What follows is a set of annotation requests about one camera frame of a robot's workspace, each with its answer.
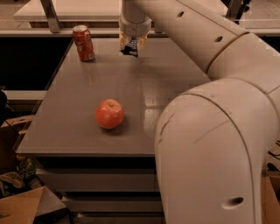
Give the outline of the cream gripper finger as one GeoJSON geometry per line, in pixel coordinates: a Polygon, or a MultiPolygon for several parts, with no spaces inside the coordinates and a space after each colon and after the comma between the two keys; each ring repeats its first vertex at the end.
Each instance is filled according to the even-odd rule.
{"type": "Polygon", "coordinates": [[[130,47],[128,43],[130,42],[130,36],[126,35],[124,32],[119,32],[119,47],[121,53],[129,53],[130,47]]]}
{"type": "Polygon", "coordinates": [[[148,38],[148,35],[144,35],[144,36],[137,38],[137,50],[138,51],[142,50],[145,47],[147,38],[148,38]]]}

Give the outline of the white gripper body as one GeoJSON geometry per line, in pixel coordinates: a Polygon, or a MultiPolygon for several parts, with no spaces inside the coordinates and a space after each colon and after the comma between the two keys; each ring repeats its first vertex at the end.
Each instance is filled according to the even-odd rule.
{"type": "Polygon", "coordinates": [[[151,19],[147,17],[143,22],[130,22],[124,15],[119,18],[120,31],[130,37],[143,37],[151,29],[151,19]]]}

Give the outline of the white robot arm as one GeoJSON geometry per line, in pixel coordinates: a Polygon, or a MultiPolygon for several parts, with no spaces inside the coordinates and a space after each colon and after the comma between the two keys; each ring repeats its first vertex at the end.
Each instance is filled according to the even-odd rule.
{"type": "Polygon", "coordinates": [[[122,0],[122,32],[141,36],[149,23],[210,78],[157,123],[166,224],[262,224],[263,162],[279,136],[278,52],[197,0],[122,0]]]}

